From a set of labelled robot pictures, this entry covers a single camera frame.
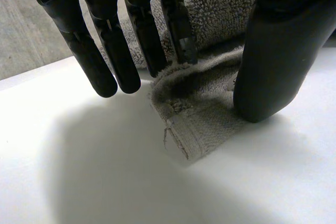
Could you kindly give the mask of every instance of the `folded towel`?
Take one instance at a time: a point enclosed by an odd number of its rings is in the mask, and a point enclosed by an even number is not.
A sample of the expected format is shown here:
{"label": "folded towel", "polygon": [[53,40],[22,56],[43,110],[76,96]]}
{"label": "folded towel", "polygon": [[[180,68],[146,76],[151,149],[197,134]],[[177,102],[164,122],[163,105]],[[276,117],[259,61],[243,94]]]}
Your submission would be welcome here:
{"label": "folded towel", "polygon": [[[227,83],[237,72],[243,52],[242,47],[236,47],[242,41],[231,39],[244,33],[253,3],[185,0],[200,51],[199,64],[190,66],[176,63],[160,0],[152,0],[162,45],[173,63],[154,81],[151,101],[189,160],[209,153],[245,124],[233,109],[233,92],[227,89]],[[121,24],[135,64],[145,67],[131,23],[125,19]]]}

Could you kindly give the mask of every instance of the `black robotic finger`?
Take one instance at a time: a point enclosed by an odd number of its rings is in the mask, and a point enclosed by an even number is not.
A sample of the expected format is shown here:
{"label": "black robotic finger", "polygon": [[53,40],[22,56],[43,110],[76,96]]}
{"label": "black robotic finger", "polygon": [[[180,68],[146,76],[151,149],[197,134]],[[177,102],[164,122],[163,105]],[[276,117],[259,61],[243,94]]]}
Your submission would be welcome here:
{"label": "black robotic finger", "polygon": [[336,28],[335,13],[336,0],[313,0],[290,12],[256,5],[234,90],[235,108],[244,119],[264,120],[295,98]]}
{"label": "black robotic finger", "polygon": [[113,96],[118,88],[85,25],[78,0],[39,1],[54,20],[91,85],[102,97]]}
{"label": "black robotic finger", "polygon": [[161,0],[161,7],[180,63],[197,64],[197,50],[184,0]]}
{"label": "black robotic finger", "polygon": [[128,94],[137,92],[141,81],[119,23],[117,0],[86,2],[121,90]]}
{"label": "black robotic finger", "polygon": [[151,11],[151,0],[125,0],[127,11],[151,76],[167,66],[158,29]]}

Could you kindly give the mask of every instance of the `black plastic finger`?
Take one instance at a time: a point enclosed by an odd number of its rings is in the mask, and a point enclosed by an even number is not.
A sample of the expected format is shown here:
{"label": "black plastic finger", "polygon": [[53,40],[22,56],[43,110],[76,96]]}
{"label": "black plastic finger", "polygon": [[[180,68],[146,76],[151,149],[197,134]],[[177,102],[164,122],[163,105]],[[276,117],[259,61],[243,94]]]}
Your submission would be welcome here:
{"label": "black plastic finger", "polygon": [[151,11],[151,0],[125,0],[133,30],[151,76],[156,77],[167,66],[159,32]]}
{"label": "black plastic finger", "polygon": [[54,20],[97,94],[113,96],[117,83],[86,28],[79,1],[49,0],[40,4]]}
{"label": "black plastic finger", "polygon": [[124,93],[135,93],[141,86],[118,15],[117,0],[86,0],[94,26]]}

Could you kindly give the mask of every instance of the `white surface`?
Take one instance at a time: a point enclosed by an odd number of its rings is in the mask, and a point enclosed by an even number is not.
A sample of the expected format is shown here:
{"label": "white surface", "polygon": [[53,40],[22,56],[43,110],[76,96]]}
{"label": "white surface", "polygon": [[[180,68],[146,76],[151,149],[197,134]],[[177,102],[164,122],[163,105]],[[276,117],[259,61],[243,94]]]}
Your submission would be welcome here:
{"label": "white surface", "polygon": [[278,115],[183,166],[149,81],[103,99],[70,58],[0,89],[1,224],[336,223],[336,49]]}

